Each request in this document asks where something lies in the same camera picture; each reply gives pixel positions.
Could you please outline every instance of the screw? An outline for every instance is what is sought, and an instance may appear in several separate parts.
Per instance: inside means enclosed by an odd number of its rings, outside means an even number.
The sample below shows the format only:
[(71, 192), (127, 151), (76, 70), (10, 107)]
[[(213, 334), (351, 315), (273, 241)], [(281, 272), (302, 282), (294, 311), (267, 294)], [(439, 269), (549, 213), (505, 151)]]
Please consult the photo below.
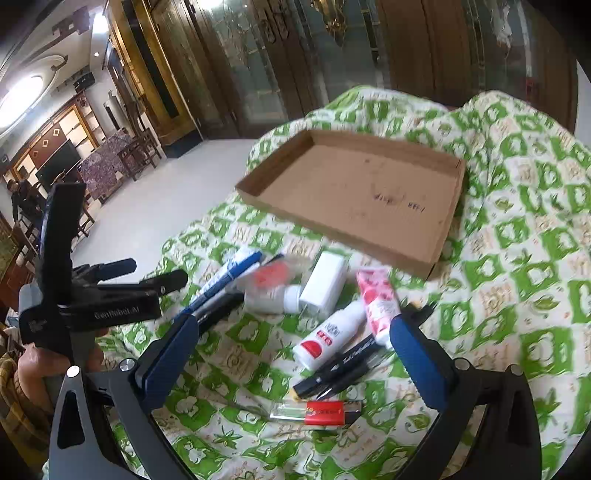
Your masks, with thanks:
[(468, 370), (470, 368), (470, 362), (465, 358), (456, 358), (453, 364), (458, 370)]
[(135, 367), (135, 360), (133, 358), (125, 358), (119, 363), (119, 370), (128, 372)]
[(509, 367), (509, 369), (513, 375), (520, 376), (523, 374), (523, 369), (519, 365), (513, 364)]
[(74, 378), (78, 376), (80, 373), (80, 367), (78, 365), (72, 365), (67, 371), (66, 375), (70, 378)]

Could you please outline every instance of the ceiling light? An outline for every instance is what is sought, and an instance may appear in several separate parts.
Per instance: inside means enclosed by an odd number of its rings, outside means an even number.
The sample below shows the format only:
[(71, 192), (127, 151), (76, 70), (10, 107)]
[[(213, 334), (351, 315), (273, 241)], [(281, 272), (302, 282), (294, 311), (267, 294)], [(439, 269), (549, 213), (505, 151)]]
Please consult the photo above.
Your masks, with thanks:
[(20, 80), (13, 85), (0, 105), (0, 128), (9, 127), (39, 98), (43, 91), (39, 76)]
[(109, 31), (107, 18), (102, 14), (95, 15), (95, 21), (92, 24), (92, 33), (106, 33)]

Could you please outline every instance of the red and white packet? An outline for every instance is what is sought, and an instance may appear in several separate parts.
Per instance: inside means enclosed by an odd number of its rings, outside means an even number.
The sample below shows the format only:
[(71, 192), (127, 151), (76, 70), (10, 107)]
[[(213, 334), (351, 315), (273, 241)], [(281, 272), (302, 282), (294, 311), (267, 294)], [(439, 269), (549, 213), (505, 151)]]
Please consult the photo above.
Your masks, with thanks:
[(368, 326), (376, 343), (391, 348), (390, 322), (400, 315), (400, 305), (385, 268), (358, 270), (355, 274), (365, 304)]

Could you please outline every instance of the cardboard tray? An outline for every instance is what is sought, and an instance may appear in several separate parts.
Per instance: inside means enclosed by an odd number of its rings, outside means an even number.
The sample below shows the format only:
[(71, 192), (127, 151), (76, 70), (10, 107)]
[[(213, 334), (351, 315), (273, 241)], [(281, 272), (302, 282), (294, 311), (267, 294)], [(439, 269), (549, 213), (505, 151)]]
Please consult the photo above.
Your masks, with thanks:
[(465, 162), (404, 141), (302, 131), (244, 177), (250, 205), (428, 278), (462, 190)]

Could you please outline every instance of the bed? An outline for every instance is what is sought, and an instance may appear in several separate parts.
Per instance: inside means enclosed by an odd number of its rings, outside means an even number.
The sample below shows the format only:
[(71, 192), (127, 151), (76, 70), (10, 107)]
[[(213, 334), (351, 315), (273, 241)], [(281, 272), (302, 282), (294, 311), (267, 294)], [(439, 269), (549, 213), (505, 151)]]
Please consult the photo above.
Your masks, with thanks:
[[(475, 366), (523, 367), (540, 427), (543, 478), (551, 478), (589, 423), (591, 408), (591, 154), (566, 129), (501, 92), (458, 110), (391, 90), (351, 89), (305, 118), (265, 134), (247, 171), (302, 129), (361, 132), (424, 144), (467, 161), (465, 187), (432, 280), (391, 270), (403, 302), (436, 301), (423, 331)], [(184, 269), (190, 282), (161, 300), (162, 318), (114, 329), (108, 361), (140, 355), (241, 245), (314, 258), (344, 255), (349, 268), (374, 259), (244, 204), (234, 192), (169, 239), (154, 274)], [(358, 294), (347, 283), (339, 305)], [(291, 347), (313, 318), (234, 311), (196, 346), (165, 408), (154, 418), (204, 480), (380, 480), (392, 478), (425, 435), (427, 408), (395, 354), (341, 398), (364, 399), (347, 429), (314, 430), (266, 419), (301, 377)], [(476, 410), (446, 474), (462, 464)], [(141, 462), (116, 418), (131, 468)]]

